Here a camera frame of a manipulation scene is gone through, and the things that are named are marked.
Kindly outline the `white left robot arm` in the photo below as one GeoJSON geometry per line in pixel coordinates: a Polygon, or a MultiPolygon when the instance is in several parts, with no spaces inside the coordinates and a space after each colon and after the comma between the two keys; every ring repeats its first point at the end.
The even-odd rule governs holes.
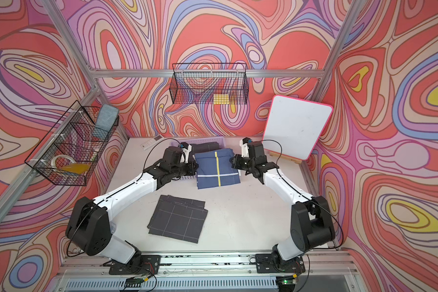
{"type": "Polygon", "coordinates": [[[187,143],[170,146],[161,159],[123,186],[93,199],[77,200],[66,237],[88,256],[104,256],[129,264],[137,248],[114,235],[113,219],[140,198],[193,173],[198,166],[189,159],[191,151],[192,146],[187,143]]]}

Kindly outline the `dark grey checked pillowcase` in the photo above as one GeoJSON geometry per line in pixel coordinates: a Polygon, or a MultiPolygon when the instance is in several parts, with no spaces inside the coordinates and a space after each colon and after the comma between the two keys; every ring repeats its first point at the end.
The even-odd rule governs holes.
{"type": "Polygon", "coordinates": [[[207,142],[202,144],[191,144],[192,153],[206,153],[214,150],[220,150],[220,144],[218,142],[207,142]]]}

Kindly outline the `dark grey grid pillowcase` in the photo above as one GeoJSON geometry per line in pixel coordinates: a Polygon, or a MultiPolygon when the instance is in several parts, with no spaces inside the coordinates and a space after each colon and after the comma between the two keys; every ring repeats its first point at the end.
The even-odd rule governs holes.
{"type": "Polygon", "coordinates": [[[149,234],[198,243],[208,210],[200,200],[161,195],[147,228],[149,234]]]}

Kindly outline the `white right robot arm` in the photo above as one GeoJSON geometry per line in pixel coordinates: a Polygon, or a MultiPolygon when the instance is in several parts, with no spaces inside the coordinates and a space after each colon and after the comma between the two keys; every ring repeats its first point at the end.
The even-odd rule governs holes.
{"type": "Polygon", "coordinates": [[[230,159],[232,168],[243,170],[268,187],[290,207],[290,235],[272,248],[269,255],[256,254],[260,273],[289,273],[304,271],[302,256],[335,240],[334,223],[328,201],[313,196],[291,182],[279,166],[270,162],[261,141],[246,137],[240,142],[241,154],[230,159]]]}

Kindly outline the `navy yellow striped pillowcase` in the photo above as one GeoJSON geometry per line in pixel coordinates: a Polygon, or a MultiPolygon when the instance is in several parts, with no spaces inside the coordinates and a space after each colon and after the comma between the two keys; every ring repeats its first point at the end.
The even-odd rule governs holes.
{"type": "Polygon", "coordinates": [[[230,162],[233,157],[234,152],[230,148],[195,154],[194,158],[198,164],[197,188],[208,189],[240,184],[239,172],[230,162]]]}

